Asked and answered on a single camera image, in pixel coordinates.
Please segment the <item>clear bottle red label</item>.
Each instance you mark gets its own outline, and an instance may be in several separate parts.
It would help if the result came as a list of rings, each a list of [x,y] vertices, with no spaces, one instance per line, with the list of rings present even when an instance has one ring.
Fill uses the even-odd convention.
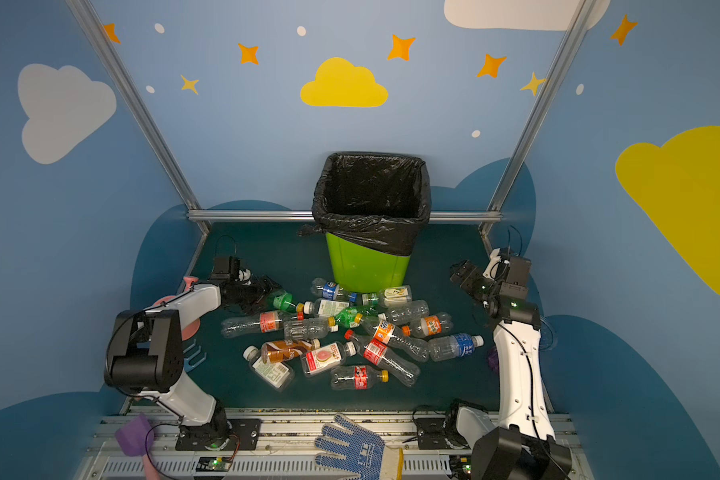
[[[243,317],[231,317],[221,323],[221,335],[232,339],[243,335],[269,333],[283,330],[288,322],[302,321],[302,312],[267,311]]]

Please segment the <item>green crushed plastic bottle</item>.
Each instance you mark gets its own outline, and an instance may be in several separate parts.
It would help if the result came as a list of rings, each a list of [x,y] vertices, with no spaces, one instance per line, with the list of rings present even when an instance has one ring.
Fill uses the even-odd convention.
[[[302,313],[304,310],[303,303],[296,301],[290,292],[282,289],[268,295],[267,305],[273,310],[289,313]]]

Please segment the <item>orange label short bottle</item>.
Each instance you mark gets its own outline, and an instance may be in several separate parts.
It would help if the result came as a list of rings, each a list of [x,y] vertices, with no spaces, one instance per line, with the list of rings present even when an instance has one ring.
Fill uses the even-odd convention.
[[[406,336],[423,339],[448,333],[453,327],[454,322],[451,315],[440,312],[423,317],[418,321],[412,321],[410,324],[403,326],[402,331]]]

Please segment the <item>blue label water bottle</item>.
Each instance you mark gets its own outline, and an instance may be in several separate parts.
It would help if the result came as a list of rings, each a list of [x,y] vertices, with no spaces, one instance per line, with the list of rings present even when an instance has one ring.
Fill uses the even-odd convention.
[[[459,333],[435,338],[428,342],[429,357],[435,362],[463,358],[483,345],[484,339],[480,335]]]

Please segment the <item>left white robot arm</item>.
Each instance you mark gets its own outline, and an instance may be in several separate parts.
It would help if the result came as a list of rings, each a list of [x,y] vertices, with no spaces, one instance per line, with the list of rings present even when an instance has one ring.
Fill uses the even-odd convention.
[[[222,402],[185,371],[183,342],[205,314],[227,306],[260,313],[279,288],[268,276],[242,268],[237,257],[216,257],[207,280],[186,277],[181,293],[118,314],[106,349],[105,383],[176,416],[180,451],[253,450],[260,424],[228,420]]]

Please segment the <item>green bin black liner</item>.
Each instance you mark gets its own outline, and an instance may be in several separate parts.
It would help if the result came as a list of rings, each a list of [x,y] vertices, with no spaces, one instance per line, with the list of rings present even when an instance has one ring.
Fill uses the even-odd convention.
[[[402,285],[431,207],[429,173],[421,158],[330,154],[311,212],[314,230],[326,238],[333,280],[360,293]]]

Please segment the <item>purple plastic ball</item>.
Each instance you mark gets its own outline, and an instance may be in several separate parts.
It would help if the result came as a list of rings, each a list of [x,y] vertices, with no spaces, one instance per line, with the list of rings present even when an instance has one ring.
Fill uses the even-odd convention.
[[[496,348],[492,348],[487,354],[489,368],[496,374],[499,373],[499,355]]]

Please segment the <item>clear bottle white cap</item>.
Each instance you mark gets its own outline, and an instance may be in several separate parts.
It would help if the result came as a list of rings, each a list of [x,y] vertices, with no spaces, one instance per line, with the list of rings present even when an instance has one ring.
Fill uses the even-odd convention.
[[[290,366],[266,361],[262,352],[253,345],[248,346],[242,356],[251,371],[276,391],[283,391],[295,377],[295,372]]]

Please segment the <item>pink label bottle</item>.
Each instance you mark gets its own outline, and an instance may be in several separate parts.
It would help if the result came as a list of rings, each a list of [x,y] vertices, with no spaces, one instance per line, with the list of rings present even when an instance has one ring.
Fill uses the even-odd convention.
[[[352,342],[334,342],[305,353],[301,357],[302,371],[306,377],[316,376],[342,366],[356,354],[357,349]]]

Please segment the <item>cream label bottle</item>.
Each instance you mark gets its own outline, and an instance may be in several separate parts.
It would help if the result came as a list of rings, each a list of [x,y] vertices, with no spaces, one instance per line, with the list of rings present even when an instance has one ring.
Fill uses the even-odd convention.
[[[413,300],[411,288],[408,285],[387,287],[378,292],[364,293],[361,296],[363,305],[374,305],[391,308],[407,304]]]

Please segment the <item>green sprite bottle centre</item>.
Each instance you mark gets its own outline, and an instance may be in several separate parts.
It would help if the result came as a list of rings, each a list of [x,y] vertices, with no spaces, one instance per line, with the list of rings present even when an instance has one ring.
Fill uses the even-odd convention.
[[[334,316],[335,323],[346,329],[353,329],[360,325],[366,316],[377,316],[381,310],[377,305],[349,306]]]

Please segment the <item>long bottle red label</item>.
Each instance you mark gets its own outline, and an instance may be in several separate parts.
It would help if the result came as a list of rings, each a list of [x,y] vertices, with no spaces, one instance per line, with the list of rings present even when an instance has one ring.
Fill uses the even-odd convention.
[[[391,347],[372,337],[359,335],[353,330],[346,331],[344,337],[367,361],[382,370],[387,370],[405,386],[413,387],[418,380],[421,373],[419,367],[403,359]]]

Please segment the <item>small bottle yellow cap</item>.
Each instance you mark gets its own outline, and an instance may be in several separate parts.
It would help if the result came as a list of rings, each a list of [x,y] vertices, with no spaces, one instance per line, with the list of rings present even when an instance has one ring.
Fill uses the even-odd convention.
[[[387,383],[389,373],[370,366],[341,366],[331,371],[333,390],[368,390],[376,384]]]

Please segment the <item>left aluminium post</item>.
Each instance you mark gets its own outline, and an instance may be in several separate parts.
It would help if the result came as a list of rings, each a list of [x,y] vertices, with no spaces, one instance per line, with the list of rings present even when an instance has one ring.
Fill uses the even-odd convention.
[[[114,43],[106,34],[93,4],[81,0],[67,0],[66,4],[113,80],[188,212],[200,210],[197,197],[117,53]]]

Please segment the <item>aluminium corner post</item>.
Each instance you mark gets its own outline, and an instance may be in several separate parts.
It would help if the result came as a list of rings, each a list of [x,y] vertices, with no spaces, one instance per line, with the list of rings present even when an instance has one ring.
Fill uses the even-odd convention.
[[[574,10],[571,23],[563,35],[547,72],[546,81],[541,85],[541,92],[536,95],[518,143],[491,197],[487,208],[487,219],[479,226],[479,233],[485,245],[489,244],[489,235],[493,225],[502,219],[501,213],[504,204],[589,30],[588,23],[591,18],[595,17],[594,13],[598,4],[599,1],[595,0],[580,1]]]

